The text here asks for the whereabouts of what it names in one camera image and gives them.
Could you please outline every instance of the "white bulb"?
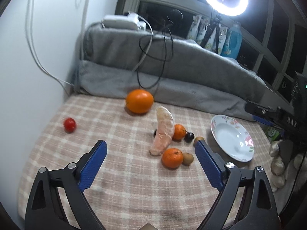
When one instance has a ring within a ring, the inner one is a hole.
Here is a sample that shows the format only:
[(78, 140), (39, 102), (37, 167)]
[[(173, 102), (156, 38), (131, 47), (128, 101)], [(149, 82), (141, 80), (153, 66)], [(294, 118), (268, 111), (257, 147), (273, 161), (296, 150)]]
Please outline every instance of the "white bulb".
[(227, 7), (224, 4), (219, 3), (217, 0), (207, 0), (207, 2), (219, 13), (227, 16), (238, 16), (242, 14), (247, 6), (248, 0), (240, 0), (240, 3), (236, 7)]

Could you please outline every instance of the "blue liquid detergent bottle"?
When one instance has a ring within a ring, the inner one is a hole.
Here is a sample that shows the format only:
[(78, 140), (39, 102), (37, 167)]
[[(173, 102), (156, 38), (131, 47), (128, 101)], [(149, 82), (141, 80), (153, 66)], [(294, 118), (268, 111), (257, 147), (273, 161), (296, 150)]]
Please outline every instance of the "blue liquid detergent bottle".
[(221, 56), (233, 59), (237, 58), (242, 44), (242, 32), (240, 28), (240, 22), (236, 22), (233, 27), (228, 30)]

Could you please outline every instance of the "pink and white plaid fabric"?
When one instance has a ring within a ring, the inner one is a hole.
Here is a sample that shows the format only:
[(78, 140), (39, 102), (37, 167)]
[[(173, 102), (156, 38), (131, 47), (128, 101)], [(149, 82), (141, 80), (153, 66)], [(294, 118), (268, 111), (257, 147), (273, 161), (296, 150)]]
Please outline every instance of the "pink and white plaid fabric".
[[(122, 99), (71, 96), (45, 128), (24, 167), (19, 187), (19, 214), (25, 217), (29, 193), (40, 167), (63, 168), (69, 162), (78, 161), (101, 139), (107, 142), (108, 154), (93, 185), (84, 194), (106, 229), (139, 229), (146, 223), (160, 230), (196, 229), (218, 191), (211, 187), (192, 143), (182, 141), (170, 145), (194, 155), (190, 167), (168, 170), (162, 166), (161, 157), (149, 154), (157, 126), (155, 109), (159, 105), (154, 103), (144, 116), (132, 116), (125, 110)], [(184, 125), (195, 136), (204, 137), (225, 161), (250, 169), (261, 165), (269, 170), (271, 157), (267, 153), (270, 143), (257, 123), (237, 119), (248, 130), (255, 145), (252, 161), (240, 163), (226, 155), (215, 142), (210, 131), (213, 114), (163, 106), (169, 109), (175, 123)], [(67, 117), (74, 118), (78, 125), (72, 134), (63, 129)], [(59, 192), (67, 218), (77, 227), (64, 190), (59, 189)], [(242, 193), (243, 188), (240, 188), (228, 224), (235, 218)]]

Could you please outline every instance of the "orange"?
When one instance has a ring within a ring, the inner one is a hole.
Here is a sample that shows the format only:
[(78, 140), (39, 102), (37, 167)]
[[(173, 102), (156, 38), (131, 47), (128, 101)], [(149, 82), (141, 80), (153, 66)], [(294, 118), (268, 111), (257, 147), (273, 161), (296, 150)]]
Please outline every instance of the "orange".
[(163, 153), (161, 161), (165, 167), (176, 169), (183, 162), (183, 154), (176, 148), (170, 148)]
[(136, 114), (143, 114), (150, 110), (153, 105), (153, 96), (150, 92), (136, 89), (131, 91), (126, 97), (127, 108)]
[(173, 136), (174, 140), (182, 140), (186, 134), (187, 131), (181, 124), (175, 124), (175, 133)]

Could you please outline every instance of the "gray plush fabric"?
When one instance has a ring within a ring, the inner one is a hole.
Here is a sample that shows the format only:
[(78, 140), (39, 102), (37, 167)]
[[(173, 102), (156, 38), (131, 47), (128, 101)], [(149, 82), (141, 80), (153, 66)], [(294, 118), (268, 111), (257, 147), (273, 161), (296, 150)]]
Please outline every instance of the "gray plush fabric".
[[(87, 30), (83, 42), (84, 59), (76, 71), (77, 92), (103, 97), (125, 98), (139, 88), (136, 72), (142, 52), (139, 38), (147, 32), (102, 28)], [(144, 39), (145, 48), (150, 37)], [(168, 57), (171, 41), (167, 39)], [(153, 41), (150, 55), (163, 58), (163, 40)], [(140, 66), (140, 81), (150, 86), (159, 76), (162, 62), (146, 57)], [(252, 120), (245, 112), (245, 100), (259, 102), (266, 85), (236, 61), (204, 50), (196, 43), (174, 39), (174, 56), (165, 65), (159, 85), (150, 90), (155, 101), (214, 114)]]

